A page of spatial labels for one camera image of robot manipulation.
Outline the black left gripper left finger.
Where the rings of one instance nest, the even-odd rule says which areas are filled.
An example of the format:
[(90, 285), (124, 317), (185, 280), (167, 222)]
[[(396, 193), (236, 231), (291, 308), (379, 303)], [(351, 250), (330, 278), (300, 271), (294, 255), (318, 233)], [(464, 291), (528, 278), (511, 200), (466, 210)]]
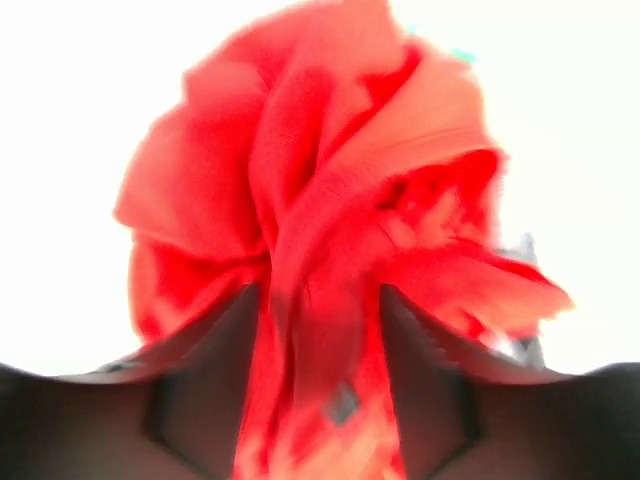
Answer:
[(89, 374), (1, 369), (5, 479), (228, 479), (260, 292), (245, 287), (170, 339)]

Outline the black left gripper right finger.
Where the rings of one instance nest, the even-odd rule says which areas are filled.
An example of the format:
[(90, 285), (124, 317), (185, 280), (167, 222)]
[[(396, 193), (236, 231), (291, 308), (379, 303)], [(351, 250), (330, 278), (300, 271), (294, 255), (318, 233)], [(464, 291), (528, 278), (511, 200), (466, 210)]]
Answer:
[(639, 368), (563, 375), (484, 350), (380, 292), (400, 449), (411, 479), (635, 479)]

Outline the red tank top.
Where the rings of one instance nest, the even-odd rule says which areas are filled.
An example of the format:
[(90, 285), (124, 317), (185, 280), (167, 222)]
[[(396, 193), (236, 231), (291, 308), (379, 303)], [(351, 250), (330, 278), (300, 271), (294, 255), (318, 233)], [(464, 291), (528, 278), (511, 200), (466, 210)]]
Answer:
[(314, 2), (185, 76), (115, 207), (146, 344), (255, 283), (236, 479), (401, 479), (378, 298), (395, 285), (469, 340), (572, 306), (496, 252), (505, 157), (468, 66), (384, 1)]

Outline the green tank top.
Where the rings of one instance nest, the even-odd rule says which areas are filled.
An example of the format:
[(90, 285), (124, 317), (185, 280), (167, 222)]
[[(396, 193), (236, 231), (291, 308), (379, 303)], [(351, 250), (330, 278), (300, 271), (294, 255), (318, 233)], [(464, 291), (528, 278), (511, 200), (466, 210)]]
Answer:
[(450, 54), (458, 60), (469, 64), (474, 64), (477, 61), (477, 57), (472, 51), (460, 48), (452, 41), (447, 40), (442, 36), (438, 36), (432, 31), (427, 31), (424, 28), (419, 28), (417, 25), (410, 25), (407, 28), (407, 33), (409, 35), (416, 36), (422, 40), (427, 41), (429, 44), (435, 46), (438, 50)]

